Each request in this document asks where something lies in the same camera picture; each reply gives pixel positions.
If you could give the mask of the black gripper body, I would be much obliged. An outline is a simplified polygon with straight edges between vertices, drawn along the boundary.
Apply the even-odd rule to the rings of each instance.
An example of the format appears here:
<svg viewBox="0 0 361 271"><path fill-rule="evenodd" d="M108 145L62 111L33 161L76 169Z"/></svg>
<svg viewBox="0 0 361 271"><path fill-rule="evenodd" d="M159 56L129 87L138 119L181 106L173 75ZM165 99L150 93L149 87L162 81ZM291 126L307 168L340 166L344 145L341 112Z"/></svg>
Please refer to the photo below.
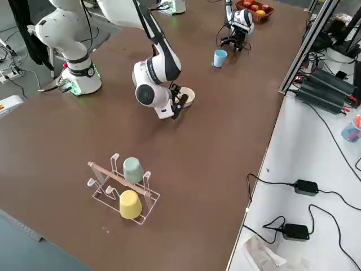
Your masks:
<svg viewBox="0 0 361 271"><path fill-rule="evenodd" d="M244 25L229 25L228 28L231 31L228 37L232 37L234 40L245 40L248 34L248 27Z"/></svg>
<svg viewBox="0 0 361 271"><path fill-rule="evenodd" d="M171 83L168 87L171 99L181 99L181 87L175 83Z"/></svg>

